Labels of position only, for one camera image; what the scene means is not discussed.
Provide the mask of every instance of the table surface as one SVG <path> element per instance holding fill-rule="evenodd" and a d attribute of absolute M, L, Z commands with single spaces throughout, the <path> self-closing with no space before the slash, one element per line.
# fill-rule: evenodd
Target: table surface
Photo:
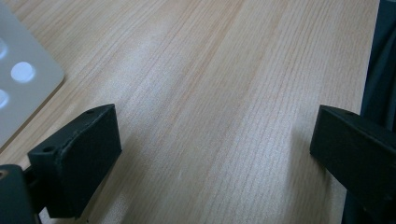
<path fill-rule="evenodd" d="M 65 80 L 0 163 L 27 167 L 114 103 L 123 152 L 77 223 L 340 223 L 346 191 L 309 144 L 320 104 L 360 110 L 378 7 L 363 2 L 7 0 Z"/>

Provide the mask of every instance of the wooden table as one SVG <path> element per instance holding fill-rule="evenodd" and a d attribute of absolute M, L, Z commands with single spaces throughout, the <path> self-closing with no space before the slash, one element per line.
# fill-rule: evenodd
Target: wooden table
<path fill-rule="evenodd" d="M 378 1 L 6 3 L 65 80 L 0 163 L 116 104 L 123 152 L 77 223 L 340 223 L 309 144 L 320 104 L 360 111 Z"/>

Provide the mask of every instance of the hole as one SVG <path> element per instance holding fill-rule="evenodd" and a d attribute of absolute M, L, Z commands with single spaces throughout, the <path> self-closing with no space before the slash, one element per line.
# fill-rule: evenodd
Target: hole
<path fill-rule="evenodd" d="M 55 147 L 44 147 L 43 148 L 43 152 L 51 152 L 53 150 L 55 150 Z"/>
<path fill-rule="evenodd" d="M 8 175 L 8 171 L 7 170 L 0 170 L 0 179 L 3 179 L 7 175 Z"/>
<path fill-rule="evenodd" d="M 8 94 L 5 91 L 0 90 L 0 109 L 7 105 L 8 99 Z"/>
<path fill-rule="evenodd" d="M 26 83 L 35 77 L 35 69 L 29 63 L 17 63 L 11 69 L 11 76 L 17 82 Z"/>
<path fill-rule="evenodd" d="M 0 38 L 0 59 L 4 58 L 7 54 L 7 45 L 4 43 L 3 39 Z"/>

